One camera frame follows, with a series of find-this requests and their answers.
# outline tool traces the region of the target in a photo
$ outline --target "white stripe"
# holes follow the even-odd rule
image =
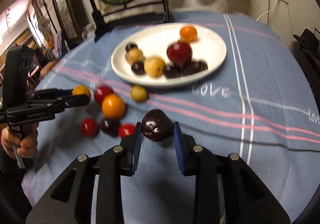
[[[91,38],[88,41],[82,43],[79,47],[77,47],[75,50],[73,50],[70,55],[68,56],[69,59],[73,58],[74,55],[76,55],[80,50],[82,50],[84,47],[86,47],[89,43],[91,43],[93,41],[94,43],[94,39]],[[67,59],[63,58],[61,61],[61,66],[63,66],[64,64],[67,63]],[[48,85],[51,83],[51,81],[53,80],[53,78],[55,77],[55,74],[52,74],[51,77],[48,79],[48,81],[44,84],[43,88],[47,88]]]
[[[228,26],[228,30],[229,30],[229,36],[230,36],[230,41],[231,41],[231,48],[232,48],[232,54],[233,54],[233,61],[235,63],[235,70],[236,70],[236,77],[237,77],[237,84],[238,84],[238,90],[240,93],[240,99],[241,99],[241,103],[242,103],[242,125],[245,124],[245,105],[244,105],[244,100],[242,98],[242,92],[241,92],[241,87],[240,87],[240,80],[239,80],[239,75],[238,75],[238,66],[237,66],[237,61],[236,61],[236,54],[235,54],[235,48],[233,46],[233,41],[232,41],[232,36],[231,36],[231,31],[230,31],[230,26],[228,24],[228,20],[225,16],[225,14],[223,15],[224,19],[226,20],[227,26]],[[240,143],[240,152],[239,152],[239,156],[242,157],[242,152],[243,152],[243,144],[244,144],[244,127],[241,128],[241,143]]]
[[[247,159],[247,165],[249,165],[250,163],[250,157],[251,157],[251,150],[252,150],[252,141],[253,141],[253,125],[254,125],[254,112],[253,112],[253,108],[250,102],[250,97],[249,97],[249,91],[248,91],[248,86],[247,86],[247,80],[245,78],[245,74],[244,74],[244,69],[243,69],[243,64],[242,64],[242,58],[241,58],[241,54],[240,54],[240,50],[239,50],[239,45],[238,45],[238,41],[237,41],[237,37],[236,37],[236,33],[235,30],[233,28],[233,24],[231,22],[230,17],[227,15],[227,18],[230,22],[231,28],[232,28],[232,32],[233,32],[233,37],[235,38],[235,42],[236,42],[236,47],[237,47],[237,51],[238,51],[238,55],[239,55],[239,60],[240,60],[240,66],[241,66],[241,72],[242,72],[242,76],[243,76],[243,81],[244,81],[244,88],[245,88],[245,92],[247,94],[247,99],[248,99],[248,104],[250,107],[250,111],[251,111],[251,130],[250,130],[250,144],[249,144],[249,153],[248,153],[248,159]]]
[[[233,92],[233,91],[229,92],[225,88],[223,89],[223,94],[222,95],[224,97],[229,97],[230,95],[237,96],[237,97],[240,96],[239,93],[236,93],[236,92]],[[247,97],[244,96],[244,95],[242,96],[242,98],[244,100],[248,100]],[[297,111],[297,112],[303,113],[305,115],[309,115],[309,113],[307,111],[304,111],[303,109],[300,109],[300,108],[297,108],[297,107],[293,107],[293,106],[284,106],[284,105],[281,105],[281,104],[277,104],[277,103],[274,103],[274,102],[270,102],[270,101],[263,100],[263,99],[258,99],[258,98],[253,98],[253,97],[250,97],[250,101],[254,102],[254,103],[263,104],[263,105],[274,106],[274,107],[281,108],[281,109],[293,110],[293,111]]]
[[[75,61],[75,60],[66,60],[66,64],[75,64],[75,65],[80,65],[81,67],[86,67],[88,65],[92,65],[96,67],[97,69],[104,70],[105,67],[99,66],[97,63],[94,63],[92,60],[86,60],[84,62],[82,61]]]
[[[94,90],[96,84],[98,82],[100,82],[99,78],[105,78],[106,77],[106,75],[108,74],[108,72],[110,70],[110,66],[111,66],[111,56],[109,56],[109,59],[107,61],[107,64],[106,64],[105,68],[102,71],[100,71],[96,76],[94,76],[93,79],[91,80],[90,88],[92,90]]]

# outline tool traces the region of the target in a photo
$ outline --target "red apple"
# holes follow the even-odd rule
[[[109,95],[114,93],[113,89],[109,86],[106,85],[100,85],[96,88],[94,91],[94,100],[98,104],[102,104],[102,101],[104,98]]]
[[[167,56],[175,65],[182,68],[191,62],[192,49],[188,43],[175,43],[167,48]]]

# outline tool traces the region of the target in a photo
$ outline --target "orange cherry tomato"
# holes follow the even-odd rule
[[[186,39],[188,42],[192,42],[198,37],[196,28],[192,25],[187,25],[181,28],[180,37]]]
[[[72,95],[86,94],[91,99],[90,89],[85,85],[79,85],[79,86],[75,87],[71,94]]]
[[[119,95],[109,94],[102,102],[102,112],[106,118],[120,119],[125,113],[125,103]]]

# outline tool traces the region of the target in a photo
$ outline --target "cherry tomato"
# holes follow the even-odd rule
[[[97,134],[98,127],[95,120],[92,118],[86,118],[81,123],[81,133],[83,136],[92,138]]]
[[[71,95],[82,95],[86,94],[91,99],[90,89],[85,85],[79,85],[72,90]]]
[[[96,103],[101,105],[104,98],[112,93],[114,93],[112,88],[106,85],[100,85],[94,91],[94,100]]]
[[[120,138],[122,139],[128,135],[133,134],[135,129],[136,129],[136,126],[132,124],[121,125],[118,129]]]
[[[125,103],[115,93],[109,94],[104,98],[101,108],[104,116],[110,119],[120,119],[125,113]]]

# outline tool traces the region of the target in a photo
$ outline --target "power cord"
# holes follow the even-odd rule
[[[268,4],[268,11],[270,11],[270,1],[271,1],[271,0],[269,0],[269,4]],[[269,25],[269,15],[270,15],[270,13],[268,12],[268,21],[267,21],[267,26]]]
[[[267,12],[263,13],[262,15],[260,15],[260,16],[259,16],[259,18],[257,19],[257,21],[258,21],[262,16],[264,16],[265,14],[267,14],[267,13],[269,13],[269,12],[272,12],[272,11],[275,9],[275,7],[276,7],[276,5],[277,5],[278,1],[279,1],[279,0],[277,0],[277,1],[276,1],[275,6],[274,6],[270,11],[267,11]]]

